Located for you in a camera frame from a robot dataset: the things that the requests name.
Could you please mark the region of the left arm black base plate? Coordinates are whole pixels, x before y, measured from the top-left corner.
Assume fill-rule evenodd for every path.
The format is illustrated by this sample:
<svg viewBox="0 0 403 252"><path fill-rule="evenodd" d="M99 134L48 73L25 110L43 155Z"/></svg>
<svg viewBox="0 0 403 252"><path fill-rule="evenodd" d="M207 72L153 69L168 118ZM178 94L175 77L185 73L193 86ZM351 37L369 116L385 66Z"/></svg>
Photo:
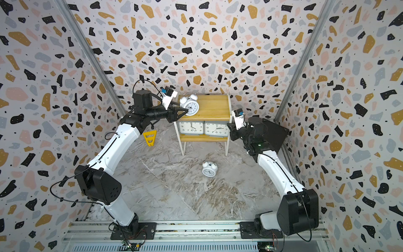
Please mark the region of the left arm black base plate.
<svg viewBox="0 0 403 252"><path fill-rule="evenodd" d="M140 222L131 226L114 225L111 240L153 240L157 228L155 222Z"/></svg>

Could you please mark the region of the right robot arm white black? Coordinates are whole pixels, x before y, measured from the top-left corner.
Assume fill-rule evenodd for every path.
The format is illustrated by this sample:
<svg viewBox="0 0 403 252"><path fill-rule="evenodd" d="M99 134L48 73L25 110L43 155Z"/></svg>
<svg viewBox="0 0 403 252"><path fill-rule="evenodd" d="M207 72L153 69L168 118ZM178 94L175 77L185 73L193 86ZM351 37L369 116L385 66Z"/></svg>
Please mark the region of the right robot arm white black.
<svg viewBox="0 0 403 252"><path fill-rule="evenodd" d="M293 235L317 228L317 193L313 189L306 189L295 179L278 157L289 130L265 118L245 119L241 110L234 112L234 121L227 126L231 140L242 140L247 153L268 174L281 197L276 211L256 215L257 235L266 237L274 231Z"/></svg>

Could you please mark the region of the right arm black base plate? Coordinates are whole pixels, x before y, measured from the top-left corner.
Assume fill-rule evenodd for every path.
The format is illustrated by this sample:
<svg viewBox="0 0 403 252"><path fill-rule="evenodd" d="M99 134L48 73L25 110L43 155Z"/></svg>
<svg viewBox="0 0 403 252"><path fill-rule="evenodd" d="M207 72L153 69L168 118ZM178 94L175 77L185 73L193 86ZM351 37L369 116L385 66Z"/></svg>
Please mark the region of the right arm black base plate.
<svg viewBox="0 0 403 252"><path fill-rule="evenodd" d="M284 235L281 231L273 229L267 230L260 222L240 222L240 235L242 239L282 239Z"/></svg>

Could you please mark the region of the black flat case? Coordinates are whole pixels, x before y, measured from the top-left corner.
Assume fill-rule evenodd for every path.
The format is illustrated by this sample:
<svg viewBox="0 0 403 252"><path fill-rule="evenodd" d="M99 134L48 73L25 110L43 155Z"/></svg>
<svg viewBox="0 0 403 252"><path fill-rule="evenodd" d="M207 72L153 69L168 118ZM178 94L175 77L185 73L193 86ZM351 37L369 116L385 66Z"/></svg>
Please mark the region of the black flat case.
<svg viewBox="0 0 403 252"><path fill-rule="evenodd" d="M271 150L274 150L276 153L278 153L290 130L276 124L275 122L266 120L265 118L262 119L262 122L267 127L264 134L264 139L271 145Z"/></svg>

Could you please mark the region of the wooden two-tier shelf white frame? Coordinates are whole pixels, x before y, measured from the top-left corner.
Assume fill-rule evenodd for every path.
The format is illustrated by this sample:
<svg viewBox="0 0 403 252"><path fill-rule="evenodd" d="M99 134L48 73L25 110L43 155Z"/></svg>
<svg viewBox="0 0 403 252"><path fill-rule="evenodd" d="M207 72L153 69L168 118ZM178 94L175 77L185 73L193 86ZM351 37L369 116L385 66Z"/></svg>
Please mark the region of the wooden two-tier shelf white frame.
<svg viewBox="0 0 403 252"><path fill-rule="evenodd" d="M233 119L230 95L188 92L179 95L176 101L188 109L187 115L174 123L181 154L185 154L189 142L223 142L225 155L228 155L230 137L227 123Z"/></svg>

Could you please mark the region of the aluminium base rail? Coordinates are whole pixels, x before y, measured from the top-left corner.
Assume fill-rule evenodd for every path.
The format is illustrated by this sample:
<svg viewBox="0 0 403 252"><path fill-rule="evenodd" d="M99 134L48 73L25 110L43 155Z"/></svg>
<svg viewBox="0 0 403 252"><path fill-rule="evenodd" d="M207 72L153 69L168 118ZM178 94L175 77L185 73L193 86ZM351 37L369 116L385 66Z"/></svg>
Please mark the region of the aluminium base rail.
<svg viewBox="0 0 403 252"><path fill-rule="evenodd" d="M258 235L253 221L195 220L140 222L130 237L110 222L73 222L62 240L63 252L331 252L322 225L298 235L275 231Z"/></svg>

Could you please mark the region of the yellow plastic triangular piece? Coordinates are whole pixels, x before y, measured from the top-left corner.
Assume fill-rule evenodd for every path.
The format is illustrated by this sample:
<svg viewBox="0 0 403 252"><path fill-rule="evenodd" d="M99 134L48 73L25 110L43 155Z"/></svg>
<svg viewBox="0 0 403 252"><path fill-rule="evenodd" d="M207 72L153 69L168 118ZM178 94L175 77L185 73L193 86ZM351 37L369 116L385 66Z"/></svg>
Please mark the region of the yellow plastic triangular piece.
<svg viewBox="0 0 403 252"><path fill-rule="evenodd" d="M156 135L157 135L156 130L152 130L152 131L148 131L148 132L143 133L144 139L145 139L148 147L153 147L154 146Z"/></svg>

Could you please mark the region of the white twin-bell alarm clock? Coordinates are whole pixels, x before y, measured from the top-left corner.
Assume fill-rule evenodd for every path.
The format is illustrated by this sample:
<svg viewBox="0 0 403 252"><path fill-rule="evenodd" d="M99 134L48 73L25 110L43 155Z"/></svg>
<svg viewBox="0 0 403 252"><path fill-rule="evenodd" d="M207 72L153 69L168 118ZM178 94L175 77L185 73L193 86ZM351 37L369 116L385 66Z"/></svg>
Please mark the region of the white twin-bell alarm clock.
<svg viewBox="0 0 403 252"><path fill-rule="evenodd" d="M197 100L198 97L196 94L191 94L188 97L182 96L179 99L180 106L187 109L187 116L194 116L198 113L200 106Z"/></svg>
<svg viewBox="0 0 403 252"><path fill-rule="evenodd" d="M216 163L211 162L211 161L205 161L202 164L202 173L206 176L206 177L214 177L216 176L217 170L218 170L218 166Z"/></svg>

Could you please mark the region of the grey rectangular alarm clock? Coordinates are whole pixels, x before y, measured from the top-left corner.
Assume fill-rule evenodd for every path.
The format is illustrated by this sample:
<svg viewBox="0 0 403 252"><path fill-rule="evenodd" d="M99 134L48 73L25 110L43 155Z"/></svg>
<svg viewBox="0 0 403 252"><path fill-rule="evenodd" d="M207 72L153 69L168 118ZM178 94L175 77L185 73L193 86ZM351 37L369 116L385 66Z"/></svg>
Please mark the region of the grey rectangular alarm clock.
<svg viewBox="0 0 403 252"><path fill-rule="evenodd" d="M204 123L202 121L180 121L178 129L180 134L202 135L204 134Z"/></svg>
<svg viewBox="0 0 403 252"><path fill-rule="evenodd" d="M205 121L204 134L210 137L224 138L229 135L229 128L223 121Z"/></svg>

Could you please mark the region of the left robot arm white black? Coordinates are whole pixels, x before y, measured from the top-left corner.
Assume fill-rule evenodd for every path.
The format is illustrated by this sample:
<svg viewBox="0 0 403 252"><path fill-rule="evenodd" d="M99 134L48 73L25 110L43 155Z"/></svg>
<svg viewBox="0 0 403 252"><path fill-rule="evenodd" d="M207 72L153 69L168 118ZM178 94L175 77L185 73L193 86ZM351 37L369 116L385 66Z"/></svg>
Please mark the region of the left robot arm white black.
<svg viewBox="0 0 403 252"><path fill-rule="evenodd" d="M120 160L153 121L161 119L175 122L187 113L174 101L177 91L165 87L161 94L138 90L133 94L134 104L120 120L119 126L102 151L87 165L75 169L75 179L82 193L99 203L120 227L133 226L135 213L124 201L121 183L114 178Z"/></svg>

